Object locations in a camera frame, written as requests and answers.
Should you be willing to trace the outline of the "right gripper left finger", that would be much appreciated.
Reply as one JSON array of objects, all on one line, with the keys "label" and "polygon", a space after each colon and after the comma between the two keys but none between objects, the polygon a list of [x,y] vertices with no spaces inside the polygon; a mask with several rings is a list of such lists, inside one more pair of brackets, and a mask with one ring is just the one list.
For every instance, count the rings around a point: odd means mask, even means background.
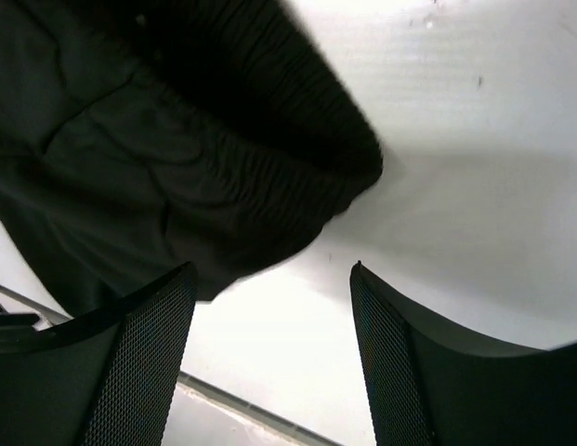
[{"label": "right gripper left finger", "polygon": [[190,264],[45,330],[0,313],[0,445],[158,445],[195,307]]}]

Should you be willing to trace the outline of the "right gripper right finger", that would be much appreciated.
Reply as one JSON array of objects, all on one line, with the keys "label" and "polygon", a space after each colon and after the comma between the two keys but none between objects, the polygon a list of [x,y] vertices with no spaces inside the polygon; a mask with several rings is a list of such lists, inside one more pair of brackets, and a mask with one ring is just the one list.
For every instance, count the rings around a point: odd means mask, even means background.
[{"label": "right gripper right finger", "polygon": [[478,333],[362,264],[349,277],[379,445],[577,445],[577,342],[536,349]]}]

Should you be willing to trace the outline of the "aluminium front rail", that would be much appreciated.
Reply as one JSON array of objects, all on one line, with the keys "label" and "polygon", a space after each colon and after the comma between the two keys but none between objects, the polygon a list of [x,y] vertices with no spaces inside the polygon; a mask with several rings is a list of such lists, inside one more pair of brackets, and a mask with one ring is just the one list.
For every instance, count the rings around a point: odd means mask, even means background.
[{"label": "aluminium front rail", "polygon": [[[9,297],[27,308],[32,308],[43,316],[50,324],[61,324],[72,319],[63,312],[54,310],[30,298],[17,293],[0,284],[0,294]],[[233,413],[258,422],[263,427],[269,427],[280,434],[287,436],[305,445],[334,445],[339,443],[317,434],[299,424],[295,424],[275,413],[271,413],[256,404],[237,397],[219,387],[213,386],[182,370],[179,371],[177,383],[185,390],[191,390],[206,400],[210,400],[220,408],[228,409]]]}]

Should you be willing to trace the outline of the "black shorts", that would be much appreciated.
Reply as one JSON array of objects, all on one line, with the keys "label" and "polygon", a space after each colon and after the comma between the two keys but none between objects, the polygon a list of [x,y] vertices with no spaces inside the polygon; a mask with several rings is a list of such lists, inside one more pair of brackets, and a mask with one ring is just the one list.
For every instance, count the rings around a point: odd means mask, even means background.
[{"label": "black shorts", "polygon": [[0,1],[0,221],[73,316],[308,247],[381,143],[278,1]]}]

